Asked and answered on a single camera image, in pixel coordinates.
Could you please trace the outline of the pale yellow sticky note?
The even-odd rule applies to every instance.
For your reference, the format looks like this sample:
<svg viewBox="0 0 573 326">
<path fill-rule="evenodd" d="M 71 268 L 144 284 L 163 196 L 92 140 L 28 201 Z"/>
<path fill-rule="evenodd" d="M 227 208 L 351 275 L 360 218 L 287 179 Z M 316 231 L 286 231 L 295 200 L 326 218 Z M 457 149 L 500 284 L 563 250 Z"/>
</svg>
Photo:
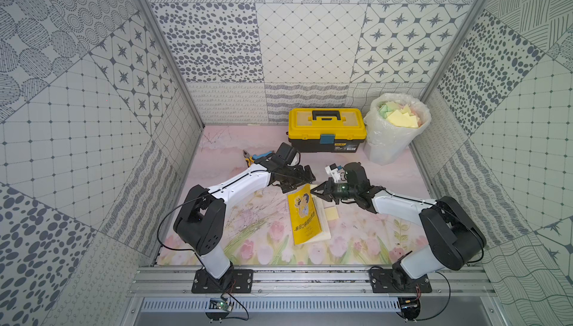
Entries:
<svg viewBox="0 0 573 326">
<path fill-rule="evenodd" d="M 325 208 L 325 216 L 328 221 L 334 221 L 340 218 L 336 207 Z"/>
</svg>

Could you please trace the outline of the yellow children's book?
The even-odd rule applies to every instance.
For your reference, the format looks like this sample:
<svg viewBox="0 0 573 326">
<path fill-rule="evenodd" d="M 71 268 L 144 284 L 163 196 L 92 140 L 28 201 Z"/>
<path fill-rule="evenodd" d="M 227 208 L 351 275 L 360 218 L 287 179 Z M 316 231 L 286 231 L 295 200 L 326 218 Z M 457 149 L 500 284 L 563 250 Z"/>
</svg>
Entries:
<svg viewBox="0 0 573 326">
<path fill-rule="evenodd" d="M 323 242 L 331 239 L 325 207 L 310 191 L 315 185 L 306 184 L 287 196 L 292 236 L 295 245 Z"/>
</svg>

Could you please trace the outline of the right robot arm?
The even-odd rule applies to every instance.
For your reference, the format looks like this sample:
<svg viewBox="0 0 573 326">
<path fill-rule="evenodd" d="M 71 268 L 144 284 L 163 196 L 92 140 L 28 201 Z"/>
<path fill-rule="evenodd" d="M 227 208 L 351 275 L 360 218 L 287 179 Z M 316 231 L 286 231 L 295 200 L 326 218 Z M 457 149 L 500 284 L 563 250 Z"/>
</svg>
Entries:
<svg viewBox="0 0 573 326">
<path fill-rule="evenodd" d="M 417 224 L 428 245 L 410 252 L 392 265 L 392 276 L 403 283 L 440 269 L 459 270 L 483 252 L 486 237 L 460 204 L 449 196 L 415 199 L 376 186 L 360 163 L 327 168 L 329 178 L 311 193 L 335 204 L 356 204 L 374 214 L 394 216 Z"/>
</svg>

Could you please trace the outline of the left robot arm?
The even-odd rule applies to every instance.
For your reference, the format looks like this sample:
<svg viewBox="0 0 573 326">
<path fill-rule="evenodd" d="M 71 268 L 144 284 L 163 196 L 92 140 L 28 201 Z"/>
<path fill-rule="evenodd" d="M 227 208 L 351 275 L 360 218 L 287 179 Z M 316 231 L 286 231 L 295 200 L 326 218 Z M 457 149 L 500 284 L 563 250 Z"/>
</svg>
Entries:
<svg viewBox="0 0 573 326">
<path fill-rule="evenodd" d="M 287 194 L 315 181 L 310 166 L 300 165 L 300 152 L 283 142 L 276 152 L 256 159 L 240 174 L 212 187 L 196 185 L 180 206 L 174 232 L 195 252 L 217 281 L 228 278 L 232 263 L 219 245 L 231 208 L 268 186 Z"/>
</svg>

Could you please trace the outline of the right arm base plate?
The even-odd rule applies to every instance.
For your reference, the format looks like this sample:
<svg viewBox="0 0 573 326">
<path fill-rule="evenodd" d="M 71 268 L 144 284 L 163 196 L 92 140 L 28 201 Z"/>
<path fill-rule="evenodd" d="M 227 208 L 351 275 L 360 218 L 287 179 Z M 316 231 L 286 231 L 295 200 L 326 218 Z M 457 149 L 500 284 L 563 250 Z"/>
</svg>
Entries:
<svg viewBox="0 0 573 326">
<path fill-rule="evenodd" d="M 424 294 L 432 292 L 427 275 L 411 279 L 397 270 L 379 267 L 372 267 L 368 275 L 373 293 Z"/>
</svg>

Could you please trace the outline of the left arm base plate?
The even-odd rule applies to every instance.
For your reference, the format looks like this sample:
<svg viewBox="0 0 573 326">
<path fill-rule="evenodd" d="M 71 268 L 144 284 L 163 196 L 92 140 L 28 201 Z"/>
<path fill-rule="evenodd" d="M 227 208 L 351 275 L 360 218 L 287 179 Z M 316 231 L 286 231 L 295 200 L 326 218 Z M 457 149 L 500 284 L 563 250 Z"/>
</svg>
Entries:
<svg viewBox="0 0 573 326">
<path fill-rule="evenodd" d="M 252 291 L 254 271 L 252 269 L 228 269 L 217 279 L 206 269 L 195 273 L 192 294 L 231 293 L 249 294 Z"/>
</svg>

